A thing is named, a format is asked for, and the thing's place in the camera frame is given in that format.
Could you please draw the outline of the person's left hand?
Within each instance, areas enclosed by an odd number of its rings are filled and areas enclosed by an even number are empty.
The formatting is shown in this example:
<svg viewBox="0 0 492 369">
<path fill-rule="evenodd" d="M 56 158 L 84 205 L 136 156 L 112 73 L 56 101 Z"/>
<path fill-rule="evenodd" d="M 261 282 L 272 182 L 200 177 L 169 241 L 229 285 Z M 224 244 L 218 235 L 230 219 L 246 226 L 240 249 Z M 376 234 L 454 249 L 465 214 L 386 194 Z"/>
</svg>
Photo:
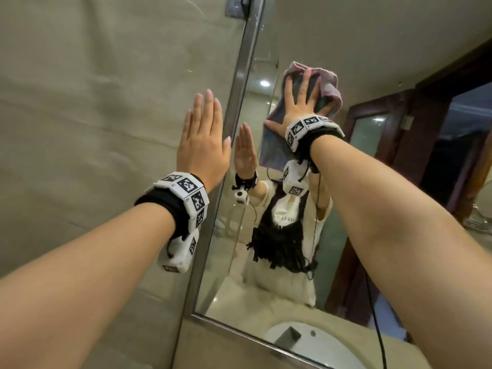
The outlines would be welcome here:
<svg viewBox="0 0 492 369">
<path fill-rule="evenodd" d="M 230 161 L 221 161 L 223 138 L 223 113 L 217 98 L 214 97 L 213 123 L 210 132 L 201 132 L 201 118 L 205 105 L 205 94 L 194 98 L 192 122 L 189 138 L 181 139 L 176 168 L 199 177 L 207 193 L 213 191 L 224 179 Z"/>
</svg>

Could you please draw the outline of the wall mirror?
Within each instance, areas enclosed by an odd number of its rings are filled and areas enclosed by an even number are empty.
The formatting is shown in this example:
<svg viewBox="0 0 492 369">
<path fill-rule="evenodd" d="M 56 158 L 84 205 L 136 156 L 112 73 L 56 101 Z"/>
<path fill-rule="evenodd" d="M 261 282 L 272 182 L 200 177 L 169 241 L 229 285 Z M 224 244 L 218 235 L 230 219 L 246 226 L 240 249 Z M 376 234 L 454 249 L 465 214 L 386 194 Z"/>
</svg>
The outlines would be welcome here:
<svg viewBox="0 0 492 369">
<path fill-rule="evenodd" d="M 347 141 L 406 177 L 459 222 L 492 173 L 492 0 L 274 0 L 248 84 L 272 108 L 292 61 L 337 76 L 331 119 Z M 260 155 L 266 118 L 243 112 Z M 197 311 L 328 369 L 428 368 L 370 281 L 332 204 L 315 221 L 316 188 L 282 191 L 259 166 L 266 198 L 244 203 L 234 166 L 220 197 L 229 225 L 212 239 Z"/>
</svg>

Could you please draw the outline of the pink and blue cleaning cloth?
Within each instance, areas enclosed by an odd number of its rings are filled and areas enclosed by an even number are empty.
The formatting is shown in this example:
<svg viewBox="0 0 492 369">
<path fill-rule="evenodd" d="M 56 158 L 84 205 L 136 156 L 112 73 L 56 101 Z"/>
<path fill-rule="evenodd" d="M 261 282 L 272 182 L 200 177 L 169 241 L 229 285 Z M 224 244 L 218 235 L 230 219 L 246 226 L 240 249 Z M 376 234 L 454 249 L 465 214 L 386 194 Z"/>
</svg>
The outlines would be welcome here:
<svg viewBox="0 0 492 369">
<path fill-rule="evenodd" d="M 267 116 L 268 120 L 279 124 L 282 123 L 285 116 L 285 80 L 288 76 L 292 77 L 293 96 L 296 99 L 302 83 L 304 71 L 307 69 L 309 69 L 307 66 L 295 61 L 290 64 L 281 80 L 281 97 Z M 320 83 L 320 95 L 315 105 L 315 112 L 320 112 L 323 107 L 332 103 L 334 106 L 328 113 L 328 117 L 332 119 L 342 106 L 341 94 L 337 89 L 337 76 L 335 73 L 323 68 L 311 68 L 311 78 L 307 96 L 310 96 L 316 82 Z M 258 159 L 259 166 L 282 171 L 287 162 L 294 158 L 295 156 L 287 146 L 284 136 L 281 137 L 264 126 Z"/>
</svg>

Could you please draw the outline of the person's right hand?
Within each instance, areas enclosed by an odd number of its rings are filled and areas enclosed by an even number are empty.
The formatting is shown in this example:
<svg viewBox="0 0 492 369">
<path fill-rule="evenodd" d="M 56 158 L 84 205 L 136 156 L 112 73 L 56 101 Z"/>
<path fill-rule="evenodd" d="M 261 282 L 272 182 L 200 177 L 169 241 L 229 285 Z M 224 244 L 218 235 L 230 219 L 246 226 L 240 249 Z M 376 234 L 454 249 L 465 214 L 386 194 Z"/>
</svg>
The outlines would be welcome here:
<svg viewBox="0 0 492 369">
<path fill-rule="evenodd" d="M 297 105 L 297 96 L 295 97 L 293 94 L 293 81 L 292 77 L 288 76 L 285 80 L 284 85 L 284 107 L 285 107 L 285 115 L 283 117 L 282 122 L 285 120 L 288 122 L 288 126 L 294 123 L 301 117 L 308 116 L 311 114 L 317 114 L 315 111 L 315 106 L 318 98 L 320 97 L 320 81 L 317 79 L 314 88 L 311 91 L 311 103 L 305 106 Z M 325 106 L 333 106 L 335 107 L 336 102 L 333 100 Z"/>
</svg>

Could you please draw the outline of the metal mirror bracket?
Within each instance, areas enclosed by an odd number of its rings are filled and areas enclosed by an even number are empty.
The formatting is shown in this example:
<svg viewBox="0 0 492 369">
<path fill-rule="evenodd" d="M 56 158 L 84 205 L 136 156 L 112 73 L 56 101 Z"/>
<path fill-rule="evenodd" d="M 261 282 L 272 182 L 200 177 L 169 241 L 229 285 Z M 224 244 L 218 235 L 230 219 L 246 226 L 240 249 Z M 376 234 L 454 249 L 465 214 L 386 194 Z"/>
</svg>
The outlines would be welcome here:
<svg viewBox="0 0 492 369">
<path fill-rule="evenodd" d="M 246 21 L 249 18 L 251 0 L 226 0 L 225 17 Z"/>
</svg>

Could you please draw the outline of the metal mirror frame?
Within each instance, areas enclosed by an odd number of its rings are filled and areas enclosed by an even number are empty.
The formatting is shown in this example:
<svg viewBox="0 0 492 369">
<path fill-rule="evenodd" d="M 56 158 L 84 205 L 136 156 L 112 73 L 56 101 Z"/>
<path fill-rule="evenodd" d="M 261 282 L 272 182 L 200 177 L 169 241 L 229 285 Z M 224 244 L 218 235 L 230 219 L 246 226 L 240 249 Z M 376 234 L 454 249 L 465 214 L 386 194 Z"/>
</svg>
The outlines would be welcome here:
<svg viewBox="0 0 492 369">
<path fill-rule="evenodd" d="M 249 18 L 244 21 L 242 41 L 233 74 L 224 118 L 224 135 L 235 136 L 247 92 L 255 50 L 265 8 L 274 0 L 251 0 Z M 212 191 L 212 217 L 204 222 L 191 267 L 180 331 L 169 369 L 325 369 L 313 361 L 289 353 L 250 334 L 206 317 L 197 311 L 200 285 L 213 237 L 225 180 Z"/>
</svg>

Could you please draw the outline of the person's right forearm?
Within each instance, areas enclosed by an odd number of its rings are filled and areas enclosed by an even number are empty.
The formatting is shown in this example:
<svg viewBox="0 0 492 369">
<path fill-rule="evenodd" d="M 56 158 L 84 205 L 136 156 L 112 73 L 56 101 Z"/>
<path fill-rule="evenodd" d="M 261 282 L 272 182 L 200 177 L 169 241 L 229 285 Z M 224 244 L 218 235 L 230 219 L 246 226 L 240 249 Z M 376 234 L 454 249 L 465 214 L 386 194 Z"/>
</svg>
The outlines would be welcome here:
<svg viewBox="0 0 492 369">
<path fill-rule="evenodd" d="M 311 158 L 360 262 L 433 369 L 492 369 L 492 256 L 436 201 L 333 135 Z"/>
</svg>

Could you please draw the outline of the person's left forearm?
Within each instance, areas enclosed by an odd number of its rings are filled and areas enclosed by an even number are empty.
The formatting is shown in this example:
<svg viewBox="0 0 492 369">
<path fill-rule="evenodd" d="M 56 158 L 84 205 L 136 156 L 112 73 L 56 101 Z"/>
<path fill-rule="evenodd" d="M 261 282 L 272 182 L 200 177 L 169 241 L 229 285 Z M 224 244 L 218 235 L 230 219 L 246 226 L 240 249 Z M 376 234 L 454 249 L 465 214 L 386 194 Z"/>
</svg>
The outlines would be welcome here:
<svg viewBox="0 0 492 369">
<path fill-rule="evenodd" d="M 140 204 L 0 279 L 0 369 L 80 369 L 174 231 Z"/>
</svg>

